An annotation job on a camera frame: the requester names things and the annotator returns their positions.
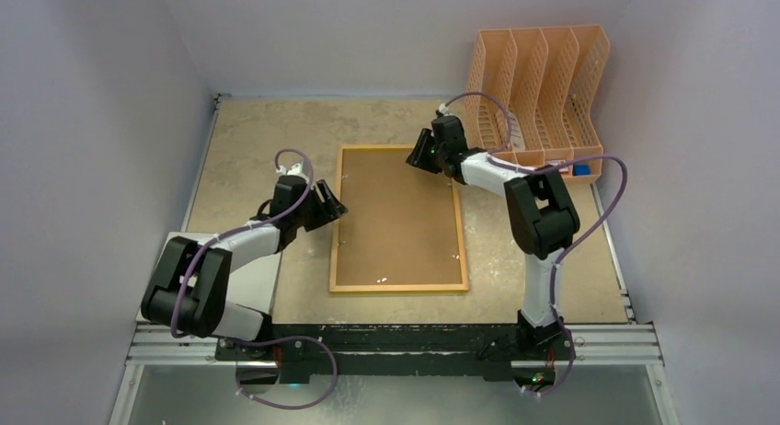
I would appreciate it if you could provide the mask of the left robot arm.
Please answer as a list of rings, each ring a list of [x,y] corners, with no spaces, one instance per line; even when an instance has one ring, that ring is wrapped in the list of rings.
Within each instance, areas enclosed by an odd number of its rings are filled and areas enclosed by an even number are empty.
[[[330,224],[348,211],[323,179],[282,175],[273,195],[245,224],[202,239],[170,238],[140,306],[142,317],[170,328],[176,338],[228,338],[250,359],[271,354],[270,314],[232,303],[229,280],[250,262],[280,254],[297,237]]]

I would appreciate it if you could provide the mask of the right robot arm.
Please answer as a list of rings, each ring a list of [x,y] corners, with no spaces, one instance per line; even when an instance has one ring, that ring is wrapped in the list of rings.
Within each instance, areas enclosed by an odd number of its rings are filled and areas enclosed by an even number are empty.
[[[511,234],[526,256],[516,344],[527,357],[541,356],[563,332],[556,308],[560,293],[556,259],[572,245],[580,228],[560,173],[541,174],[498,160],[482,148],[470,148],[463,124],[454,115],[439,116],[430,128],[422,129],[406,163],[505,200]]]

